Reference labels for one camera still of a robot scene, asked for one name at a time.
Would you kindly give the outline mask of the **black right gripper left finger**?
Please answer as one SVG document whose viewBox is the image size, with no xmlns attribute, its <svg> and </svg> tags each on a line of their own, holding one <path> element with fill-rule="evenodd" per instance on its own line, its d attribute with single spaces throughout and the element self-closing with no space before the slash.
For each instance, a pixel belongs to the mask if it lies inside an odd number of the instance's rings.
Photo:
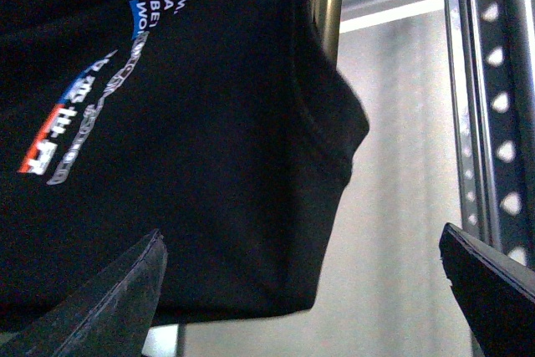
<svg viewBox="0 0 535 357">
<path fill-rule="evenodd" d="M 2 356 L 140 356 L 165 276 L 157 229 L 1 346 Z"/>
</svg>

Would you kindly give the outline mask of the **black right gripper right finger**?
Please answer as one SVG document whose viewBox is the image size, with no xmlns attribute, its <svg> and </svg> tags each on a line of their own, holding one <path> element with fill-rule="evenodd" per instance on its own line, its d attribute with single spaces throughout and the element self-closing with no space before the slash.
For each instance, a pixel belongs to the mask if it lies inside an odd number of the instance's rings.
<svg viewBox="0 0 535 357">
<path fill-rule="evenodd" d="M 439 241 L 451 291 L 485 356 L 534 355 L 534 271 L 447 223 Z"/>
</svg>

